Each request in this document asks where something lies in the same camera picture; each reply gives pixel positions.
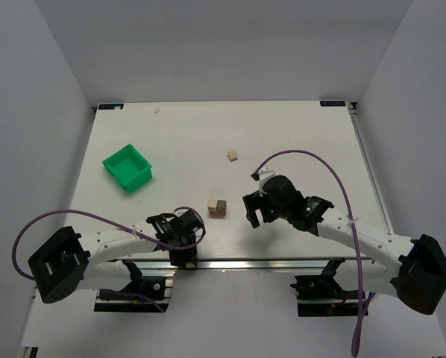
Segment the dark olive cube block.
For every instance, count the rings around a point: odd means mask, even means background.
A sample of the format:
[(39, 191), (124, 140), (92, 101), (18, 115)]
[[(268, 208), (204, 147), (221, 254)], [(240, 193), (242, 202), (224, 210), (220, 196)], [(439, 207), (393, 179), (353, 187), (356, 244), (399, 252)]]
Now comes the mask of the dark olive cube block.
[(216, 210), (219, 212), (225, 212), (227, 210), (227, 202), (225, 200), (217, 200)]

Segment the red wood block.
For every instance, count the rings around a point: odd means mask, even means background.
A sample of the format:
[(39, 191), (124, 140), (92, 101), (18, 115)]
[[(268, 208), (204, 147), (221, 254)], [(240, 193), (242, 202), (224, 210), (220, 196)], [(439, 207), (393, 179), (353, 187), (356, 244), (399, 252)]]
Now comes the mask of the red wood block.
[(213, 210), (211, 208), (208, 210), (208, 213), (210, 216), (215, 216), (215, 217), (224, 217), (227, 214), (225, 210)]

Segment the wood cube with red square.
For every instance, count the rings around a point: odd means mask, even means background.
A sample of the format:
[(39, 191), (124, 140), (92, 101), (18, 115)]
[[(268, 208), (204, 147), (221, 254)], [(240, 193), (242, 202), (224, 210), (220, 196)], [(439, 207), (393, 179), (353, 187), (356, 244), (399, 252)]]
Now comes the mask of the wood cube with red square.
[(218, 201), (216, 199), (209, 199), (207, 202), (207, 209), (209, 212), (217, 211)]

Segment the green plastic tray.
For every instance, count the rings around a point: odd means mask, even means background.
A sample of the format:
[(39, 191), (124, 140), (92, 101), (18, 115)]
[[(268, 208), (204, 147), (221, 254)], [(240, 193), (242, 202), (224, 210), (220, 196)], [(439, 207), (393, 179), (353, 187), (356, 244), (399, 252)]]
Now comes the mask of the green plastic tray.
[(104, 168), (126, 192), (135, 192), (152, 178), (152, 165), (131, 145), (102, 161)]

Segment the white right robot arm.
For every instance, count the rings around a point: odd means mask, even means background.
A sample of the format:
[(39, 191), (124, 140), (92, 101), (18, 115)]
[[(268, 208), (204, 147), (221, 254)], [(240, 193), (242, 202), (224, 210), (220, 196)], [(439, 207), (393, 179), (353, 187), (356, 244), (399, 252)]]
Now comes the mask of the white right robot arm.
[(294, 229), (329, 239), (364, 256), (362, 263), (332, 258), (318, 275), (299, 275), (292, 288), (301, 301), (340, 304), (364, 292), (390, 295), (417, 313), (432, 315), (446, 291), (446, 256), (436, 239), (387, 233), (353, 222), (317, 196), (303, 196), (283, 175), (273, 175), (243, 197), (246, 218), (254, 228), (261, 222), (287, 221)]

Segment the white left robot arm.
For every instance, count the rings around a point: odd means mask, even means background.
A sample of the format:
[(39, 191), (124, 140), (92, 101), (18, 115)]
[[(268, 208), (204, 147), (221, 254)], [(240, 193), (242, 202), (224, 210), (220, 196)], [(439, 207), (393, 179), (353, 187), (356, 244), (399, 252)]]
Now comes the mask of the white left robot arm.
[(174, 266), (197, 263), (205, 224), (194, 210), (181, 211), (150, 216), (130, 227), (113, 222), (108, 232), (81, 234), (62, 227), (28, 260), (42, 302), (53, 304), (86, 289), (158, 299), (154, 284), (143, 277), (133, 257), (168, 251)]

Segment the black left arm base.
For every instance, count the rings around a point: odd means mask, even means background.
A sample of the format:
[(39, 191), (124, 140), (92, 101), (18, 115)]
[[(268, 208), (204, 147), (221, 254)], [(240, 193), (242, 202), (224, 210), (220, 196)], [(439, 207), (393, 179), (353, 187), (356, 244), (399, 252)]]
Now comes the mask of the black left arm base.
[(116, 260), (97, 266), (97, 313), (164, 313), (175, 271), (150, 263)]

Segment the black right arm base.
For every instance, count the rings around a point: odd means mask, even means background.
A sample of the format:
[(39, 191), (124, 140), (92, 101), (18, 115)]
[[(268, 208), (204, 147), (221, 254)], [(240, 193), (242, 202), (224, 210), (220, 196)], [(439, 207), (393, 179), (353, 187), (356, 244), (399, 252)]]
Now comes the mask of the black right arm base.
[(298, 275), (290, 285), (295, 290), (298, 316), (304, 318), (356, 317), (358, 291), (344, 290), (334, 279), (346, 259), (334, 258), (317, 275)]

